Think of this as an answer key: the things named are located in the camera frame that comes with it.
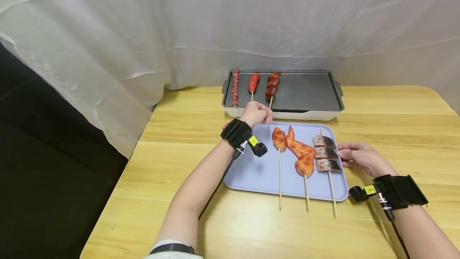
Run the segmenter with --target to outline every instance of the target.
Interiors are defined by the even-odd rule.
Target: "wrist strap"
[[[393,209],[407,208],[409,205],[428,204],[426,197],[411,175],[384,175],[373,181],[376,192],[381,192]]]
[[[187,245],[179,244],[179,243],[170,243],[170,244],[164,244],[164,245],[156,247],[155,249],[152,250],[152,252],[150,252],[149,255],[160,253],[160,252],[167,252],[167,251],[195,254],[195,250],[191,246],[187,246]]]
[[[233,119],[225,126],[220,137],[227,139],[233,148],[237,148],[252,136],[252,129],[248,123],[242,122],[239,119]]]

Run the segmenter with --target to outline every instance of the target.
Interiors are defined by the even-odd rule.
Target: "wood grain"
[[[431,89],[343,87],[344,113],[325,122],[339,142],[366,141],[401,174],[411,174],[430,201],[427,211],[460,247],[460,119]],[[220,140],[231,119],[220,87],[166,92],[152,114],[82,258],[146,256],[182,181]],[[349,186],[370,183],[345,169]],[[332,204],[230,190],[216,193],[200,222],[205,258],[396,258],[391,226],[373,202]]]

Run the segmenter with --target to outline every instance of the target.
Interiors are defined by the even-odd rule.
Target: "light blue tray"
[[[276,126],[281,128],[286,135],[289,126],[292,126],[295,139],[311,146],[313,146],[312,138],[320,135],[321,126],[323,135],[332,138],[337,144],[334,133],[326,125],[289,122],[258,125],[254,128],[253,134],[259,141],[266,144],[268,151],[262,157],[257,157],[247,146],[244,154],[233,162],[224,178],[224,183],[229,188],[276,195],[279,193],[278,150],[272,141],[272,132]],[[281,153],[282,195],[305,197],[303,177],[297,174],[294,167],[296,160],[297,157],[288,148]],[[331,172],[331,178],[336,201],[344,201],[348,197],[348,184],[344,172]],[[316,165],[315,172],[308,177],[308,193],[311,199],[332,201],[327,172],[318,172]]]

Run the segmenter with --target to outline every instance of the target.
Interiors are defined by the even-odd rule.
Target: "white curtain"
[[[460,111],[459,0],[0,0],[0,41],[129,157],[163,90],[329,69]]]

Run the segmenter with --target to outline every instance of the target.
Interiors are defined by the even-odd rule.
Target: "sausage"
[[[268,85],[267,90],[265,91],[265,97],[272,98],[277,89],[278,87],[276,85]]]
[[[257,84],[260,80],[260,74],[254,73],[251,78],[249,79],[249,84],[248,84],[248,91],[249,92],[256,92],[257,89]]]
[[[270,76],[268,77],[268,81],[270,82],[272,79],[279,78],[279,77],[281,77],[281,73],[278,71],[275,71],[272,74],[270,74]]]
[[[233,89],[232,89],[232,104],[238,105],[238,81],[240,79],[239,69],[233,72]]]
[[[270,80],[268,82],[267,86],[270,86],[270,85],[276,86],[276,85],[278,85],[279,82],[280,82],[280,80],[278,78],[273,78],[272,80]]]

